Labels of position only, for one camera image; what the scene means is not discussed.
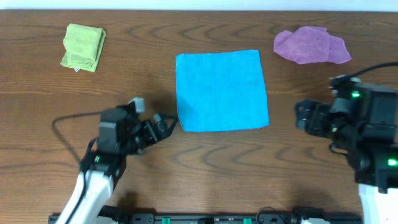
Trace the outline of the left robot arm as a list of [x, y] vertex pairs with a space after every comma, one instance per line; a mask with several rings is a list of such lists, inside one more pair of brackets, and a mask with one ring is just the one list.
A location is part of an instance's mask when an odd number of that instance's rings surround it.
[[141, 120], [135, 106], [117, 106], [100, 113], [99, 136], [80, 162], [76, 186], [57, 223], [94, 223], [126, 169], [126, 158], [172, 134], [178, 117], [155, 114]]

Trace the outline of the blue cloth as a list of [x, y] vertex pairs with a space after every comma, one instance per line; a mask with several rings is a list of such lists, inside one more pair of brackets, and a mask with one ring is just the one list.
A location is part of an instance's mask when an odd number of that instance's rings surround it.
[[186, 132], [258, 129], [270, 124], [258, 50], [175, 57], [177, 111]]

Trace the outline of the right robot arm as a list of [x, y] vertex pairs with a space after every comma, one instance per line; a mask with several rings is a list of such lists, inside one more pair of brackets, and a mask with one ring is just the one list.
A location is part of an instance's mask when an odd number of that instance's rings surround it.
[[397, 92], [354, 75], [332, 78], [330, 87], [331, 104], [295, 105], [296, 127], [329, 139], [330, 151], [345, 156], [365, 223], [397, 223]]

